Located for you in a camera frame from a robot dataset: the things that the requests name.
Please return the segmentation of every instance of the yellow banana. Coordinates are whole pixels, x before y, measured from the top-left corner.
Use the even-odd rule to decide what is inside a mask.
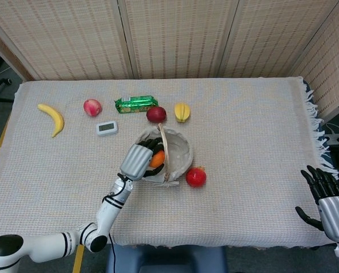
[[[62,131],[63,126],[65,125],[62,115],[56,109],[50,107],[47,104],[39,104],[38,109],[47,113],[53,118],[53,121],[55,122],[55,130],[52,134],[52,137],[54,138],[60,131]]]
[[[184,103],[176,104],[175,116],[178,122],[185,122],[190,116],[190,107]]]

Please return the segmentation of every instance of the digital thermometer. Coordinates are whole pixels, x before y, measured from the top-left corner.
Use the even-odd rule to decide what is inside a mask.
[[[96,124],[96,133],[99,136],[112,135],[118,132],[118,125],[116,121],[107,121]]]

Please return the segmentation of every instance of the robotic arm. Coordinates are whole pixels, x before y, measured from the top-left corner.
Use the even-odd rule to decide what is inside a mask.
[[[163,168],[147,170],[154,150],[162,147],[161,141],[160,138],[150,139],[131,147],[120,167],[119,178],[102,200],[96,214],[97,224],[87,223],[69,232],[47,236],[0,236],[0,273],[18,272],[20,259],[26,255],[40,263],[71,255],[78,244],[94,253],[101,251],[108,242],[111,226],[133,189],[133,181],[154,175]]]
[[[301,219],[307,224],[324,231],[326,236],[337,243],[334,250],[336,258],[339,263],[339,187],[335,178],[322,171],[321,169],[314,169],[311,166],[307,166],[306,171],[301,171],[301,174],[306,178],[306,181],[310,187],[313,198],[317,208],[321,221],[311,219],[307,216],[302,208],[297,206],[296,212]]]

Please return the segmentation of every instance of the basket handle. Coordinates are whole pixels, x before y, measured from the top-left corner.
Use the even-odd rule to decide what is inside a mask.
[[[158,123],[158,129],[160,131],[160,135],[162,137],[163,141],[163,147],[164,147],[164,182],[167,182],[168,179],[170,178],[170,173],[168,172],[169,170],[169,159],[168,159],[168,146],[167,146],[167,138],[166,134],[164,133],[164,128],[162,123]]]

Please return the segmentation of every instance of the digital display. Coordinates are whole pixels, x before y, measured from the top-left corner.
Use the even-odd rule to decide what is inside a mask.
[[[106,130],[111,130],[114,128],[114,124],[113,123],[108,123],[105,125],[100,125],[99,126],[99,131],[106,131]]]

